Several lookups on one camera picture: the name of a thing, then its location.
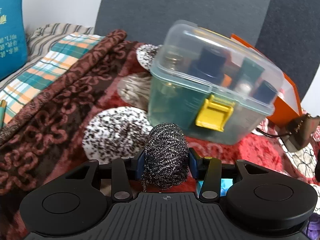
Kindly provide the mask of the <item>black silver knitted sock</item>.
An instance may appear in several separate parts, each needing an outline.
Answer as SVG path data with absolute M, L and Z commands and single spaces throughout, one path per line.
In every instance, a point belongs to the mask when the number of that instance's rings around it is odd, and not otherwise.
M 149 185 L 161 190 L 178 186 L 187 181 L 188 173 L 188 143 L 182 130 L 176 124 L 158 124 L 144 146 L 143 191 Z

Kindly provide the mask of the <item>clear plastic storage box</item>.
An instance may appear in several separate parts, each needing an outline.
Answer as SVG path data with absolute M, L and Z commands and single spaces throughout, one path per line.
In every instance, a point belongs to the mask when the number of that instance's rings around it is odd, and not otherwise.
M 148 120 L 192 138 L 233 145 L 274 113 L 283 72 L 230 38 L 179 20 L 156 54 Z

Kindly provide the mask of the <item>brown floral patterned blanket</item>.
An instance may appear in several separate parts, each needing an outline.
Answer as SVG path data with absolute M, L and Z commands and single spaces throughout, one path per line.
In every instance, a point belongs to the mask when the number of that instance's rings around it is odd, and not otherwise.
M 27 194 L 85 159 L 84 126 L 129 51 L 126 32 L 110 32 L 1 130 L 2 196 Z

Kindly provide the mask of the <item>brown leather pouch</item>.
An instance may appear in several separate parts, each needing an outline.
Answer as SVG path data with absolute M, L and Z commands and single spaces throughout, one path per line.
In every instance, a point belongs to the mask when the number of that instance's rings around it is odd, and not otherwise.
M 255 130 L 269 138 L 280 138 L 289 152 L 297 152 L 305 148 L 311 141 L 312 134 L 319 126 L 319 116 L 301 115 L 292 119 L 279 134 L 268 134 L 262 129 Z

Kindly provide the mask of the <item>orange cardboard box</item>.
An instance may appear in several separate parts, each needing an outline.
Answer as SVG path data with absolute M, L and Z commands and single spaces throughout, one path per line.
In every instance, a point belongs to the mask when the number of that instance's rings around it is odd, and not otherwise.
M 269 124 L 284 127 L 301 116 L 296 85 L 286 74 L 283 76 L 283 84 L 276 90 L 271 72 L 245 57 L 232 83 L 242 98 L 227 126 L 247 132 L 256 128 L 267 131 Z

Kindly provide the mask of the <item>teal orange plaid cloth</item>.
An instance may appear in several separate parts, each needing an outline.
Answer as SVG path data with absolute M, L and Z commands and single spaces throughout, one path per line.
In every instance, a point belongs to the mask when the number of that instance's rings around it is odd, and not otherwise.
M 93 34 L 72 33 L 52 46 L 49 52 L 1 88 L 1 100 L 7 105 L 6 125 L 31 99 L 57 80 L 103 39 Z

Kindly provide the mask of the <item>grey striped cloth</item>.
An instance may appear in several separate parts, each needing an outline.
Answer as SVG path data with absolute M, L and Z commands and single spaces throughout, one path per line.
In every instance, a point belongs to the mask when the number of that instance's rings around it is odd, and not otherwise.
M 65 36 L 72 33 L 93 34 L 94 27 L 84 27 L 70 23 L 51 23 L 37 28 L 32 33 L 27 34 L 28 57 L 25 65 L 1 80 L 1 90 L 11 81 L 17 78 L 25 70 L 38 63 L 48 54 L 54 44 Z

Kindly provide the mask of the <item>teal embroidered pillow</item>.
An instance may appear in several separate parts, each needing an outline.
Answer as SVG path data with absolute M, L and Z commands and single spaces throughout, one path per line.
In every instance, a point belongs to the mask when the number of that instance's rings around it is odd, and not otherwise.
M 0 75 L 1 80 L 21 68 L 28 50 L 24 32 L 22 0 L 1 0 Z

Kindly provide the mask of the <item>grey upholstered headboard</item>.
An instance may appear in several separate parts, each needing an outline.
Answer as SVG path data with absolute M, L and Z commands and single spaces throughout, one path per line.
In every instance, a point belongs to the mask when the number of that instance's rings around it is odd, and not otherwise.
M 238 35 L 296 84 L 301 99 L 319 87 L 319 0 L 101 0 L 94 32 L 123 29 L 160 44 L 178 20 Z

